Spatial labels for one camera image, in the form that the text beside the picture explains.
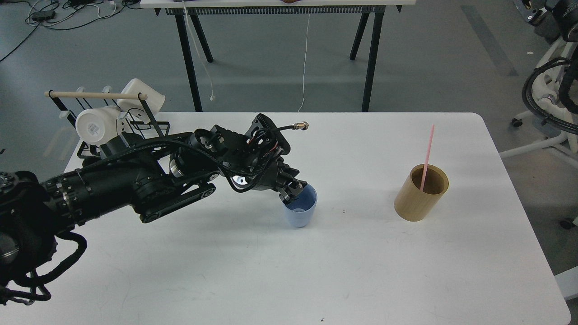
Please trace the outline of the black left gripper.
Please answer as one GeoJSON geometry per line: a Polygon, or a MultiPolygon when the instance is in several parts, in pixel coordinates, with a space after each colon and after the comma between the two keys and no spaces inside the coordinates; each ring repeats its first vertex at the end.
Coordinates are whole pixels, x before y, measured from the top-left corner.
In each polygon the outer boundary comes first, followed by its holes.
{"type": "Polygon", "coordinates": [[[192,134],[195,183],[202,186],[223,176],[238,193],[273,190],[284,204],[294,202],[308,183],[297,179],[300,171],[284,161],[291,147],[282,131],[308,128],[305,121],[277,127],[264,114],[256,115],[244,134],[219,125],[199,128],[192,134]]]}

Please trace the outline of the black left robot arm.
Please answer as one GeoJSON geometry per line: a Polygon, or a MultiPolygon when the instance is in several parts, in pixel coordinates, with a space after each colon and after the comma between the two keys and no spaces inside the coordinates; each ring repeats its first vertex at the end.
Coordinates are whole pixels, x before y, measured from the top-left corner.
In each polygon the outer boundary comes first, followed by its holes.
{"type": "Polygon", "coordinates": [[[87,249],[73,229],[124,206],[149,223],[209,197],[218,176],[237,193],[273,190],[285,204],[296,201],[307,183],[284,162],[290,145],[282,131],[308,128],[305,121],[277,127],[258,114],[243,134],[219,125],[149,139],[122,132],[99,157],[47,181],[2,172],[1,304],[50,300],[46,284],[87,249]]]}

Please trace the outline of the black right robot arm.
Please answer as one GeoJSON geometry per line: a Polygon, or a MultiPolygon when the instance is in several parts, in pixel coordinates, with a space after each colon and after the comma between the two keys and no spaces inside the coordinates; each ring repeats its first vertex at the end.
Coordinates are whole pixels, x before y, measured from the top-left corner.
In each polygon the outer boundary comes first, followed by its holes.
{"type": "Polygon", "coordinates": [[[522,87],[522,102],[543,125],[577,134],[573,116],[577,103],[570,97],[577,80],[577,2],[575,0],[514,0],[526,23],[538,27],[547,17],[557,32],[549,51],[522,87]]]}

